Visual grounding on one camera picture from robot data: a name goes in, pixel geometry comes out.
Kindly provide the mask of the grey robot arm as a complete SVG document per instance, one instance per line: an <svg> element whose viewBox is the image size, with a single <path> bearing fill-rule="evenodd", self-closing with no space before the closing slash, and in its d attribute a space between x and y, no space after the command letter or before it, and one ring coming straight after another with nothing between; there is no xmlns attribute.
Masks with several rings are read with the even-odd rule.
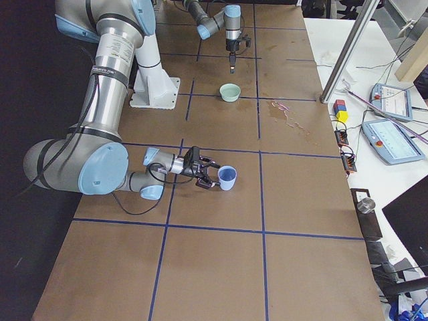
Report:
<svg viewBox="0 0 428 321"><path fill-rule="evenodd" d="M197 31L201 39L225 29L225 47L229 52L229 71L235 73L237 51L243 41L241 30L241 7L236 4L226 5L216 15L210 17L199 1L182 1L184 8L197 23Z"/></svg>
<svg viewBox="0 0 428 321"><path fill-rule="evenodd" d="M78 122L64 139L31 147L23 169L32 184L85 195L115 190L136 191L144 199L160 199L169 173L195 180L210 189L215 163L191 148L180 156L149 148L145 172L128 168L128 151L118 132L133 63L139 63L134 96L149 108L172 108L179 79L161 66L151 1L56 1L56 26L74 39L96 43L88 89Z"/></svg>

